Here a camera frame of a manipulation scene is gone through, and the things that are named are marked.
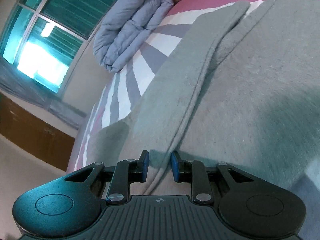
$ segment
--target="floor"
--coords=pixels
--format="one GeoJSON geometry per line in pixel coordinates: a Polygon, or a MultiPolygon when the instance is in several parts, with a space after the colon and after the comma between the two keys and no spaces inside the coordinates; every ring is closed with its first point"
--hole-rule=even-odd
{"type": "Polygon", "coordinates": [[[20,238],[12,206],[24,192],[65,174],[0,135],[0,239],[20,238]]]}

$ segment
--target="silver rivet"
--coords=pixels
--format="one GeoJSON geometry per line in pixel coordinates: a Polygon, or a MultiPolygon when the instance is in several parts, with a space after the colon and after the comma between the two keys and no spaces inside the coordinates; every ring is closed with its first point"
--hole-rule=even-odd
{"type": "Polygon", "coordinates": [[[120,193],[113,193],[108,196],[108,200],[113,201],[113,202],[121,201],[123,199],[124,199],[124,196],[120,193]]]}
{"type": "Polygon", "coordinates": [[[205,201],[209,201],[211,199],[211,196],[207,193],[200,193],[196,196],[196,199],[201,202],[205,202],[205,201]]]}

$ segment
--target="ribbed black surface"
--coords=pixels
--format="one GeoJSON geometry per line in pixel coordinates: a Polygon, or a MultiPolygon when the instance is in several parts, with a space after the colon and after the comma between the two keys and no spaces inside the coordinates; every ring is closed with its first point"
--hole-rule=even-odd
{"type": "Polygon", "coordinates": [[[195,205],[187,196],[133,196],[127,204],[108,207],[93,226],[68,239],[248,240],[226,228],[212,208],[195,205]]]}

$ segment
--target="bright window light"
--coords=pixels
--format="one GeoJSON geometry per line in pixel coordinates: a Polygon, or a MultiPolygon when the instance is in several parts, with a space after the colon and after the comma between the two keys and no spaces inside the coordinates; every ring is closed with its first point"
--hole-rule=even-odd
{"type": "Polygon", "coordinates": [[[43,30],[41,32],[41,36],[44,38],[49,37],[54,26],[55,26],[54,23],[46,23],[45,27],[43,28],[43,30]]]}
{"type": "Polygon", "coordinates": [[[20,57],[18,70],[31,78],[38,74],[59,87],[68,67],[39,45],[27,42],[20,57]]]}

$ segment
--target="curtain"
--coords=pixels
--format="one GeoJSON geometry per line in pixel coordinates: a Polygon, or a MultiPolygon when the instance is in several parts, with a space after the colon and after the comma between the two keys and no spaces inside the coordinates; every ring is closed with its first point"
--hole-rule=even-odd
{"type": "Polygon", "coordinates": [[[49,0],[42,13],[88,38],[116,0],[49,0]]]}
{"type": "Polygon", "coordinates": [[[64,103],[49,89],[20,72],[0,57],[0,88],[28,103],[44,108],[66,124],[79,129],[86,114],[64,103]]]}

